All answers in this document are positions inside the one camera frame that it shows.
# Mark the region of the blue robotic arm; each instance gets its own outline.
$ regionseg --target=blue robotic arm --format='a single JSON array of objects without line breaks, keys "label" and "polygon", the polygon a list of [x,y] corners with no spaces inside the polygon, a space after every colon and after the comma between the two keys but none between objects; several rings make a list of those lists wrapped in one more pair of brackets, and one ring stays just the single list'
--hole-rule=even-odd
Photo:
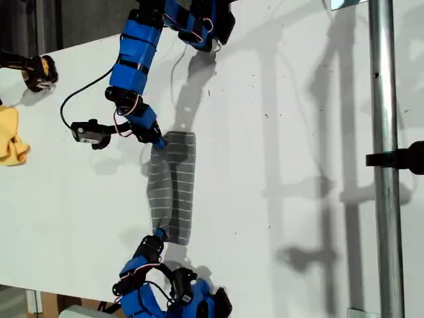
[{"label": "blue robotic arm", "polygon": [[[158,229],[155,235],[147,236],[137,248],[133,258],[121,270],[120,281],[113,286],[123,311],[136,318],[227,318],[232,305],[223,288],[216,294],[205,280],[187,268],[173,272],[159,263],[163,251],[165,234]],[[159,307],[150,282],[146,281],[149,270],[157,269],[169,279],[172,290],[167,311]]]},{"label": "blue robotic arm", "polygon": [[113,68],[105,96],[116,105],[116,113],[127,123],[104,126],[92,119],[72,123],[74,138],[103,149],[111,134],[131,131],[139,142],[165,147],[153,109],[141,95],[147,83],[156,47],[164,27],[178,31],[178,37],[196,50],[210,52],[213,39],[226,44],[235,25],[230,3],[234,0],[192,0],[189,10],[176,0],[138,0],[130,12],[121,35],[118,60]]}]

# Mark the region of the metal pipe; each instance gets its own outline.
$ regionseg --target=metal pipe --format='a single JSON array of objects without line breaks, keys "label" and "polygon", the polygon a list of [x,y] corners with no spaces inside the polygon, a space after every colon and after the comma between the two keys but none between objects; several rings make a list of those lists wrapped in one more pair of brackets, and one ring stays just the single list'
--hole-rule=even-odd
[{"label": "metal pipe", "polygon": [[[398,148],[392,0],[370,0],[374,153]],[[382,318],[404,318],[399,173],[375,168],[378,263]]]}]

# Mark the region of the white tabletop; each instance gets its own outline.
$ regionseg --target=white tabletop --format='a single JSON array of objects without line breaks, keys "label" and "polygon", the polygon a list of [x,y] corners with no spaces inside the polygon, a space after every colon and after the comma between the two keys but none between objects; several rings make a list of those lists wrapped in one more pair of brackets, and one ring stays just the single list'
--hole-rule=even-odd
[{"label": "white tabletop", "polygon": [[[399,143],[407,146],[424,136],[424,6],[395,3]],[[321,1],[244,0],[233,11],[236,27],[216,66],[186,87],[193,98],[178,100],[194,49],[171,77],[185,47],[176,33],[164,31],[150,70],[144,99],[164,132],[177,103],[198,108],[191,240],[166,260],[225,286],[233,317],[379,312],[373,170],[365,166],[368,7],[327,13]],[[104,74],[118,50],[114,36],[52,53],[60,81],[47,96],[21,99],[20,73],[0,71],[0,98],[16,105],[19,134],[31,145],[25,165],[0,167],[0,284],[112,300],[119,271],[150,233],[149,148],[114,136],[93,151],[59,116],[64,98]],[[67,120],[110,125],[107,85],[74,97]],[[188,113],[177,113],[186,128]],[[424,179],[401,172],[401,182],[406,310],[420,317]]]}]

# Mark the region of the yellow cloth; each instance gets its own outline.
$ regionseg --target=yellow cloth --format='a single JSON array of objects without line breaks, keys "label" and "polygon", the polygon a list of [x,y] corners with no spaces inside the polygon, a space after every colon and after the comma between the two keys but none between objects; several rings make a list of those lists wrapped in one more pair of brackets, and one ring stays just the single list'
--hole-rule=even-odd
[{"label": "yellow cloth", "polygon": [[18,136],[18,111],[0,105],[0,164],[14,166],[27,160],[29,145]]}]

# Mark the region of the striped towel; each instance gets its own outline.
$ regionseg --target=striped towel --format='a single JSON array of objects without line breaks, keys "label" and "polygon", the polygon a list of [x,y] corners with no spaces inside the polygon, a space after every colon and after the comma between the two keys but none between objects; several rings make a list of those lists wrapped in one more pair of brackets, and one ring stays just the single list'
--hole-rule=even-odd
[{"label": "striped towel", "polygon": [[191,210],[195,171],[195,135],[170,131],[167,147],[152,148],[147,197],[153,231],[161,228],[168,242],[187,245],[191,231]]}]

